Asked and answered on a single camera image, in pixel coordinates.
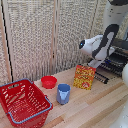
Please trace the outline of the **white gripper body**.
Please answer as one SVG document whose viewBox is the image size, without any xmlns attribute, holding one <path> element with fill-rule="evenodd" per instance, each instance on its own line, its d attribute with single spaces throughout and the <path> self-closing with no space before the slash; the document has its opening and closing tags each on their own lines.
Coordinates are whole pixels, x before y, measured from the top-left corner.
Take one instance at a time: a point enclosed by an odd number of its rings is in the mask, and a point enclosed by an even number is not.
<svg viewBox="0 0 128 128">
<path fill-rule="evenodd" d="M 93 68 L 97 68 L 101 63 L 102 63 L 102 61 L 92 59 L 88 62 L 88 66 L 93 67 Z"/>
</svg>

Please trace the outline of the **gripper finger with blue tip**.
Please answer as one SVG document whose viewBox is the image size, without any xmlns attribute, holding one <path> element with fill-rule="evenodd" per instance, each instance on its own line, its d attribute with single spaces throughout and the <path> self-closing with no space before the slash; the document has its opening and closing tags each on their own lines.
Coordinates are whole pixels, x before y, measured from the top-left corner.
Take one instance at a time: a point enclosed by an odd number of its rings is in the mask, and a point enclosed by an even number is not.
<svg viewBox="0 0 128 128">
<path fill-rule="evenodd" d="M 107 64 L 107 65 L 109 65 L 110 64 L 110 60 L 108 60 L 108 59 L 105 59 L 105 63 Z"/>
</svg>

